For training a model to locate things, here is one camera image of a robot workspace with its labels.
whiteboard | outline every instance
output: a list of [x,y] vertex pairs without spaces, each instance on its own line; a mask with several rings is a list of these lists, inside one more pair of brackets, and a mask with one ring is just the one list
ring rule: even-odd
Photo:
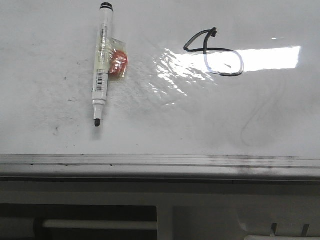
[[[111,3],[129,66],[95,127],[101,1],[0,0],[0,154],[320,156],[320,1]],[[213,27],[242,75],[190,63]]]

metal frame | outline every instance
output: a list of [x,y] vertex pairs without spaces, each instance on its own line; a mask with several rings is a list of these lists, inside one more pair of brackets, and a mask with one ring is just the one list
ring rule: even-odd
[[212,155],[0,154],[0,177],[320,181],[320,159]]

red object in plastic bag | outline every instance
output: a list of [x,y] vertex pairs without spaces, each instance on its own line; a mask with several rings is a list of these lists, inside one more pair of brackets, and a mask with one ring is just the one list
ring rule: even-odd
[[127,55],[123,51],[116,50],[112,54],[109,74],[112,77],[123,77],[127,68],[127,64],[128,64]]

barcode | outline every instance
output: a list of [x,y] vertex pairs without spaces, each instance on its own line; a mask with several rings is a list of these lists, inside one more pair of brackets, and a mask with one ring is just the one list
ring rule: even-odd
[[95,85],[96,92],[103,91],[104,79],[105,79],[105,73],[103,71],[98,71],[96,73],[96,85]]

dry erase marker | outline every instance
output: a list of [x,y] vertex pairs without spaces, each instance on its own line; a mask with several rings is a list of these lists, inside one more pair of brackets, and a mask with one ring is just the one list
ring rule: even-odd
[[109,40],[112,33],[114,9],[108,2],[101,4],[99,10],[99,27],[95,48],[92,104],[94,108],[94,125],[100,126],[102,112],[107,101],[108,78],[110,69]]

